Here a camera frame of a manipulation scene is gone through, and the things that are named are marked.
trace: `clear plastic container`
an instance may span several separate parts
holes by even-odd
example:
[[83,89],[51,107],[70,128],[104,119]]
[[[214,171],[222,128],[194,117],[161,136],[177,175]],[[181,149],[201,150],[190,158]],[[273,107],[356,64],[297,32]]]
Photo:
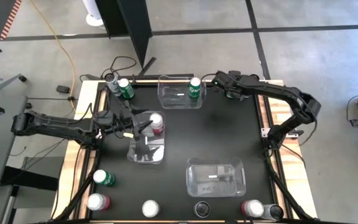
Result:
[[[165,116],[162,112],[146,111],[134,116],[134,125],[148,121],[153,113],[159,113],[165,123]],[[127,158],[139,164],[160,164],[163,161],[164,149],[165,130],[156,134],[149,125],[142,131],[139,141],[130,140]]]
[[240,197],[246,193],[246,177],[238,158],[207,161],[189,159],[187,191],[192,197]]
[[158,99],[165,109],[198,109],[206,98],[205,82],[201,82],[200,96],[189,97],[189,84],[193,77],[160,76],[158,79]]

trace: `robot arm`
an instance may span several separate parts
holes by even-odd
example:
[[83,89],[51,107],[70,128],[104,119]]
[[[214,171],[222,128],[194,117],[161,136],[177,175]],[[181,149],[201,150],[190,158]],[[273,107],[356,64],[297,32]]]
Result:
[[14,122],[11,131],[16,136],[31,136],[33,134],[43,134],[59,138],[75,140],[81,146],[91,146],[96,148],[96,137],[101,134],[112,134],[131,130],[131,135],[135,140],[140,138],[141,132],[152,122],[144,122],[134,126],[132,122],[134,115],[147,110],[135,110],[129,103],[125,102],[125,108],[121,110],[120,115],[116,116],[112,111],[100,111],[93,114],[92,118],[75,120],[68,118],[59,118],[47,116],[35,111],[21,113],[13,117]]
[[[262,95],[284,100],[290,105],[293,115],[284,123],[273,125],[267,137],[264,139],[264,143],[268,149],[280,149],[285,136],[290,131],[301,124],[316,122],[316,116],[321,107],[320,103],[311,95],[303,93],[295,87],[285,87],[260,82],[257,75],[241,75],[241,73],[237,71],[230,71],[228,74],[217,72],[212,80],[212,85],[222,89],[226,96],[230,96],[230,98],[242,99],[247,95]],[[281,190],[283,196],[288,200],[288,203],[296,215],[303,220],[313,220],[313,218],[305,213],[298,205],[269,162],[268,172]]]

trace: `black bottle cap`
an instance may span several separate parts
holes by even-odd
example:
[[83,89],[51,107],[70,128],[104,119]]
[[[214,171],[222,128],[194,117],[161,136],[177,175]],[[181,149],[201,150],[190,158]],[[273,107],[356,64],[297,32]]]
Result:
[[270,207],[270,215],[276,220],[281,220],[284,217],[284,211],[280,206],[273,205]]
[[209,215],[211,209],[206,202],[198,202],[195,207],[196,215],[205,218]]

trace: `wooden frame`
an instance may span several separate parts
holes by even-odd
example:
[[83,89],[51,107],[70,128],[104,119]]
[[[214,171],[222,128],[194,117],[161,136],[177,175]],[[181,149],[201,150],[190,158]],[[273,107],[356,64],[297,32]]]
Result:
[[[84,81],[81,87],[80,97],[78,99],[78,104],[76,107],[76,113],[75,113],[75,119],[79,119],[82,117],[89,105],[89,103],[95,103],[96,93],[98,89],[99,82],[104,81]],[[143,80],[138,81],[139,83],[156,83],[158,80]],[[269,80],[265,81],[269,82],[271,84],[275,85],[283,85],[282,80]],[[105,101],[106,93],[103,92],[101,95],[101,101],[99,102],[99,110],[103,109],[104,101]],[[273,123],[274,124],[281,124],[286,119],[288,119],[291,116],[291,109],[289,105],[282,100],[277,100],[273,98],[268,99],[270,110],[272,111],[272,117],[273,117]],[[269,127],[265,104],[263,101],[263,98],[259,96],[259,104],[260,104],[260,110],[262,113],[262,119],[264,122],[265,127]],[[91,117],[91,113],[88,112],[88,114],[85,116],[86,118]],[[294,150],[295,152],[299,153],[301,155],[300,147],[298,144],[298,140],[291,140],[286,139],[284,141],[284,144]],[[78,162],[77,166],[75,165],[76,155],[78,150],[81,150],[78,155]],[[303,166],[303,163],[299,158],[297,158],[295,155],[293,155],[290,151],[285,149],[284,147],[280,150],[281,153],[281,159],[283,164],[283,170],[286,178],[287,188],[295,198],[295,200],[299,203],[300,206],[302,206],[303,210],[309,214],[312,217],[317,217],[316,209],[314,207],[313,198],[311,195],[311,190],[309,187],[308,177],[306,174],[306,170]],[[81,171],[84,163],[84,154],[85,150],[80,149],[79,145],[74,142],[70,141],[67,145],[67,151],[65,155],[65,161],[63,163],[62,173],[60,175],[60,181],[59,181],[59,199],[58,199],[58,205],[55,212],[55,217],[59,216],[63,209],[68,205],[70,202],[70,195],[71,195],[71,187],[73,184],[73,172],[75,172],[75,178],[74,178],[74,188],[73,188],[73,194],[74,195],[78,188],[78,183],[80,181]],[[91,153],[91,156],[89,158],[88,163],[88,169],[87,173],[91,170],[91,167],[93,165],[93,157],[94,152]],[[272,157],[272,164],[274,166],[274,169],[277,171],[276,161],[274,157]],[[283,195],[281,194],[280,189],[276,186],[276,192],[277,192],[277,198],[278,198],[278,204],[285,208]],[[88,187],[86,192],[83,195],[81,205],[80,205],[80,213],[79,218],[85,218],[86,214],[86,201],[88,199],[88,196],[90,194],[90,188]],[[142,221],[114,221],[114,222],[142,222]]]

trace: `gray floor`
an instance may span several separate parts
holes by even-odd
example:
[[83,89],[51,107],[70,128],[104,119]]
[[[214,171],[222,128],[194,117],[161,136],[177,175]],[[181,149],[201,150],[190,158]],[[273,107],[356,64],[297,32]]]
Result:
[[[102,33],[85,24],[81,1],[35,0],[58,34]],[[334,26],[358,24],[358,1],[253,0],[259,27]],[[147,0],[153,30],[250,27],[245,1]],[[9,36],[50,35],[44,22],[24,0]],[[318,216],[323,220],[358,223],[358,128],[346,121],[346,103],[358,95],[358,30],[261,33],[272,79],[282,79],[311,93],[322,104],[318,129],[301,150]],[[75,63],[78,96],[80,74],[99,75],[114,57],[135,57],[132,42],[119,39],[63,40]],[[15,82],[1,94],[61,97],[57,85],[71,85],[72,71],[54,40],[0,42],[0,72],[5,77],[23,73],[27,84]],[[252,34],[203,34],[158,36],[150,40],[147,58],[156,57],[147,74],[194,73],[216,70],[262,73]],[[117,63],[117,68],[126,61]],[[139,66],[122,72],[138,73]],[[66,101],[32,100],[34,109],[56,116],[71,111]],[[351,104],[350,115],[358,117]],[[302,127],[307,135],[313,125]],[[33,156],[58,141],[45,136],[17,138],[13,153],[24,146]],[[51,153],[63,156],[65,145]],[[12,157],[20,166],[22,157]],[[48,219],[51,208],[18,211],[16,223]]]

